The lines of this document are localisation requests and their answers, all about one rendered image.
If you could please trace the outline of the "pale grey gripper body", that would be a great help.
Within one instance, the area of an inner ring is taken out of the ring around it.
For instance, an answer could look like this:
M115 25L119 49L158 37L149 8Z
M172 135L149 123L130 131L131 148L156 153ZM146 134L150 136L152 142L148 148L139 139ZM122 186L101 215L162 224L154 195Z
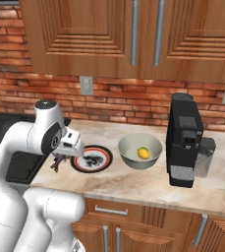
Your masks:
M56 150L53 151L54 155L65 155L67 157L80 157L84 153L84 142L79 139L74 146L69 143L61 142Z

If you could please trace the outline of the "white plate with red rim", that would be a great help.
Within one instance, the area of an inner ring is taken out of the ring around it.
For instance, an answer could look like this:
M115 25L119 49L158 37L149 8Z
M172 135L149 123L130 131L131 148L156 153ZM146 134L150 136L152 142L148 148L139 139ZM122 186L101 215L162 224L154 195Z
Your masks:
M76 171L96 173L108 168L113 161L112 153L103 146L89 145L84 147L81 157L71 157L70 164Z

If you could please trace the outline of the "yellow lemon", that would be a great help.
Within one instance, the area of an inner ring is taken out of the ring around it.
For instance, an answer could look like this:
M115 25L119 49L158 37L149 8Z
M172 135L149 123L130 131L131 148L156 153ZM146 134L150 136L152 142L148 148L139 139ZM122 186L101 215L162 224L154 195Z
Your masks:
M139 148L138 149L138 156L142 159L149 158L149 150L147 148Z

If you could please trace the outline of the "pale green bowl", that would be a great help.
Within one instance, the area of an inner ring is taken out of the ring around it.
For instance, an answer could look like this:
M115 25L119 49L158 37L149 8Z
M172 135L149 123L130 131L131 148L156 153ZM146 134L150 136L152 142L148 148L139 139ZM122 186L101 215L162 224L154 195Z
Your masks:
M118 150L126 165L134 169L148 169L155 165L162 153L161 143L152 135L144 133L129 134L122 138ZM147 150L148 158L140 158L139 151Z

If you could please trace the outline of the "wooden base cupboard door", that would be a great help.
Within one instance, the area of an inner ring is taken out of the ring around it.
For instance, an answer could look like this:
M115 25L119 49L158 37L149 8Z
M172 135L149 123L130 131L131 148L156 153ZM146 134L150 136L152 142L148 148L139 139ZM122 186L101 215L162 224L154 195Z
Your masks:
M225 252L225 218L208 216L198 246L193 245L202 214L194 214L183 252Z
M120 252L183 252L184 232L128 224L113 225L113 252L116 252L116 227L121 228Z
M83 244L85 252L104 252L103 226L108 226L108 252L113 252L111 225L108 223L81 223L73 224L76 238Z

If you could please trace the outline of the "black coffee machine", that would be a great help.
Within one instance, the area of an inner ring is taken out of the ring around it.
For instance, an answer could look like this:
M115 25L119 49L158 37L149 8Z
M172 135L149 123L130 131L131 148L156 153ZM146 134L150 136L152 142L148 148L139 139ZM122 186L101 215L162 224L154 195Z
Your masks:
M203 130L194 98L190 94L172 94L165 142L171 186L192 188L195 175L205 176L208 172L216 144L203 136Z

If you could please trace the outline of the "wooden drawer front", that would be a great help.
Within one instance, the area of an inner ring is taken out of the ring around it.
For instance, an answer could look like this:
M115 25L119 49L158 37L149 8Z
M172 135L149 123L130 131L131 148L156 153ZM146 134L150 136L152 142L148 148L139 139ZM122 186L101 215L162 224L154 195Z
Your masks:
M97 212L94 207L125 211L128 209L127 216L119 216L113 214L105 214ZM153 227L165 228L171 226L187 226L190 224L193 214L175 210L168 210L143 205L119 203L113 201L105 201L98 199L86 198L87 212L96 215L102 215L108 219L124 220L131 223L146 224Z

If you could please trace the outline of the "grey extractor hood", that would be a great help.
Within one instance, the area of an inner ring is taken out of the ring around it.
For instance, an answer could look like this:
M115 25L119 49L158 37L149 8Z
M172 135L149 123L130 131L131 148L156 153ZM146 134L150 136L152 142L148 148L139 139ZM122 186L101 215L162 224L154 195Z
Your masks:
M20 6L19 0L0 0L0 6Z

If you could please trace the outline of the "wooden wall cupboard door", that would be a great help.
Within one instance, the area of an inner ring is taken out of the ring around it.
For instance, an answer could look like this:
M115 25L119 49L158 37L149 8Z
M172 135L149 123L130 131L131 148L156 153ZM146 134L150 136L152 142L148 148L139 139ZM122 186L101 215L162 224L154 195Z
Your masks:
M225 0L166 0L159 66L153 66L158 0L147 8L144 76L225 83Z
M20 0L33 71L141 78L143 3L140 0L138 61L131 65L132 0Z

